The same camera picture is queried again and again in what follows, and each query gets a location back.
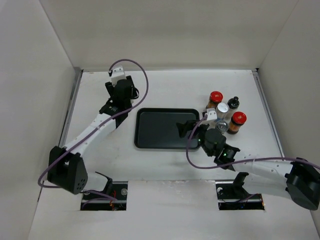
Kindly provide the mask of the clear lid pepper shaker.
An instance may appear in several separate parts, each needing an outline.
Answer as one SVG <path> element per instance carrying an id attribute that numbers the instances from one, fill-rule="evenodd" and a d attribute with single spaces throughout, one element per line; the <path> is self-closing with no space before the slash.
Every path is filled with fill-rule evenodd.
<path id="1" fill-rule="evenodd" d="M 215 123 L 215 128 L 220 131 L 221 134 L 224 134 L 229 129 L 229 124 L 224 120 L 219 120 Z"/>

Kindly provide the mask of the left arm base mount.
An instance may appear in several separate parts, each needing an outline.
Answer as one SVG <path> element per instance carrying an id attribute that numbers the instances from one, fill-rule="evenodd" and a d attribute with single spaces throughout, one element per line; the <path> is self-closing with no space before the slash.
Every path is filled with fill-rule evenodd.
<path id="1" fill-rule="evenodd" d="M 125 211 L 127 209 L 129 183 L 113 181 L 103 173 L 88 174 L 80 204 L 81 211 Z"/>

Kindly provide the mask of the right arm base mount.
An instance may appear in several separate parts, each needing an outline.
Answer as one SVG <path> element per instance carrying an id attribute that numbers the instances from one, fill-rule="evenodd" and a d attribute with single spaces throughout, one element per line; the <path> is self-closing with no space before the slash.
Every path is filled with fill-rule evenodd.
<path id="1" fill-rule="evenodd" d="M 217 204 L 220 211 L 265 210 L 261 194 L 250 194 L 244 188 L 244 180 L 249 174 L 240 172 L 234 180 L 215 182 Z"/>

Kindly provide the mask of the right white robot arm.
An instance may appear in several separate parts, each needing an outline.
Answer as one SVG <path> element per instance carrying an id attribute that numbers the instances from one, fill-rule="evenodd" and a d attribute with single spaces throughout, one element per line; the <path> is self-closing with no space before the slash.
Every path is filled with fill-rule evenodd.
<path id="1" fill-rule="evenodd" d="M 180 138 L 197 139 L 208 157 L 213 157 L 210 169 L 237 173 L 232 192 L 238 198 L 247 194 L 267 194 L 287 198 L 298 206 L 316 211 L 320 205 L 320 167 L 304 158 L 247 157 L 236 160 L 240 149 L 226 143 L 226 137 L 201 120 L 177 123 Z"/>

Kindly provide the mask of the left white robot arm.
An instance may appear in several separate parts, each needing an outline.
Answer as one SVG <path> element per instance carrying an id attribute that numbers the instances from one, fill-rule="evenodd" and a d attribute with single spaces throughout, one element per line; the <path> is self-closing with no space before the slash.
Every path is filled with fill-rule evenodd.
<path id="1" fill-rule="evenodd" d="M 139 91 L 130 75 L 112 78 L 105 87 L 110 95 L 92 123 L 63 147 L 55 146 L 49 154 L 47 180 L 74 195 L 95 191 L 100 199 L 112 195 L 109 179 L 97 172 L 87 172 L 86 158 L 99 143 L 128 117 Z"/>

